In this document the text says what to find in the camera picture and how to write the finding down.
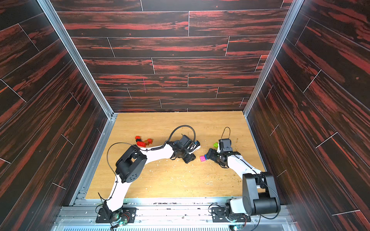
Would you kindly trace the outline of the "red 2x4 lego brick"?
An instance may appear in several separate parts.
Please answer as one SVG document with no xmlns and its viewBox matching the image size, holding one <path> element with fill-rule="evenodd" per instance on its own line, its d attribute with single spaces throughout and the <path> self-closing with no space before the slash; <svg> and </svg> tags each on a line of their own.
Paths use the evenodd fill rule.
<svg viewBox="0 0 370 231">
<path fill-rule="evenodd" d="M 143 141 L 137 141 L 136 145 L 139 146 L 139 147 L 146 147 L 147 146 L 147 144 Z"/>
</svg>

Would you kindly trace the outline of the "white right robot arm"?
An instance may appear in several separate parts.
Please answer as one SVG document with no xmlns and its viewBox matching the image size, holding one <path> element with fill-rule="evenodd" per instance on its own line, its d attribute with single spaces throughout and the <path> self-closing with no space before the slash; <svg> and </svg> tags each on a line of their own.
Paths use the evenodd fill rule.
<svg viewBox="0 0 370 231">
<path fill-rule="evenodd" d="M 242 197 L 226 202 L 227 217 L 280 213 L 280 199 L 271 173 L 256 169 L 239 152 L 218 152 L 209 149 L 206 159 L 214 161 L 222 168 L 232 169 L 241 178 Z"/>
</svg>

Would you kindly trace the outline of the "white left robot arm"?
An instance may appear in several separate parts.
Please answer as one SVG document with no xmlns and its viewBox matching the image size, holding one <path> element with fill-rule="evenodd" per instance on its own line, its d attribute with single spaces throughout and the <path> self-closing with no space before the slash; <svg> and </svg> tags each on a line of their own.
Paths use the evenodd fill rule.
<svg viewBox="0 0 370 231">
<path fill-rule="evenodd" d="M 148 150 L 131 146 L 124 155 L 116 162 L 115 181 L 111 193 L 103 202 L 103 209 L 108 215 L 118 212 L 122 206 L 126 193 L 148 163 L 161 159 L 181 158 L 186 163 L 195 159 L 193 154 L 200 148 L 200 142 L 191 141 L 182 144 L 180 141 L 168 141 L 163 147 L 157 146 Z"/>
</svg>

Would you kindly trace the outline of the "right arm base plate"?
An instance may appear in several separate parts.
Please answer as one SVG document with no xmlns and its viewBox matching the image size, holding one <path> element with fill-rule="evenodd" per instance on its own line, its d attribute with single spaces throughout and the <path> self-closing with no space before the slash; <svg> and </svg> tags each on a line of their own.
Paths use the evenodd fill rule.
<svg viewBox="0 0 370 231">
<path fill-rule="evenodd" d="M 217 204 L 211 204 L 208 207 L 208 212 L 210 213 L 214 223 L 221 222 L 244 222 L 248 223 L 251 218 L 243 213 L 233 213 L 229 207 L 222 207 Z"/>
</svg>

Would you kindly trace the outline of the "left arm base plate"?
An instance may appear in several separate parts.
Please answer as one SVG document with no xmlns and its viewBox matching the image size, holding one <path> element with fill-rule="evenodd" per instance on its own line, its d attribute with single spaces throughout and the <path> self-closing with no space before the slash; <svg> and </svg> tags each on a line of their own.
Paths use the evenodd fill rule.
<svg viewBox="0 0 370 231">
<path fill-rule="evenodd" d="M 134 223 L 137 208 L 120 208 L 117 211 L 109 212 L 108 209 L 100 208 L 95 222 L 98 224 L 126 225 Z"/>
</svg>

